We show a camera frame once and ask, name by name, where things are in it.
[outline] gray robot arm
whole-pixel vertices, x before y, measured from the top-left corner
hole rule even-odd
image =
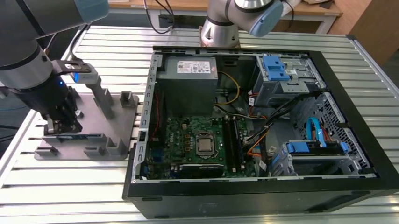
[[[73,90],[60,75],[73,71],[49,61],[36,39],[105,17],[107,0],[0,0],[0,82],[48,121],[47,134],[79,132]]]
[[[200,39],[207,47],[235,47],[237,27],[263,37],[275,27],[283,13],[278,0],[211,0]]]

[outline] ram slot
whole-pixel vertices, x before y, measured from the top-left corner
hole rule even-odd
[[[237,141],[235,138],[235,125],[231,118],[224,118],[223,120],[223,140],[225,149],[225,164],[228,171],[237,172],[239,157],[237,157]]]
[[[235,136],[237,141],[237,156],[239,156],[239,164],[243,164],[244,162],[244,155],[243,155],[243,146],[241,146],[241,140],[239,136],[239,127],[237,127],[237,120],[233,119],[233,127],[235,127]]]

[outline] aluminum workbench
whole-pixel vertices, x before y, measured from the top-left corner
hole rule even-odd
[[[157,35],[149,28],[96,27],[81,36],[76,55],[91,63],[111,92],[132,91],[143,100],[153,45],[199,46],[199,31]],[[240,33],[243,48],[322,51],[386,153],[399,168],[399,90],[354,40],[343,35]],[[83,84],[64,81],[79,92]],[[140,114],[133,137],[137,135]],[[148,221],[121,200],[127,161],[36,161],[43,125],[31,111],[0,161],[0,223],[399,223],[399,196],[376,197],[334,213]]]

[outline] table leg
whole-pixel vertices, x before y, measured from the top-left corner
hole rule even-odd
[[[331,26],[335,22],[335,19],[336,19],[336,16],[326,16],[324,17],[324,21],[322,22],[322,24],[318,28],[316,34],[327,34],[328,33]]]

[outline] yellow wire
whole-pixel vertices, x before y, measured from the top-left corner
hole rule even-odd
[[[236,94],[236,97],[235,97],[231,101],[228,101],[228,102],[225,102],[225,103],[215,104],[215,105],[217,105],[217,106],[221,106],[221,105],[228,105],[228,104],[231,104],[231,103],[235,102],[236,99],[239,98],[239,84],[237,84],[236,80],[231,77],[229,74],[227,74],[227,73],[223,72],[223,71],[219,71],[219,73],[224,74],[224,75],[232,80],[232,82],[236,84],[236,87],[237,87],[237,94]]]

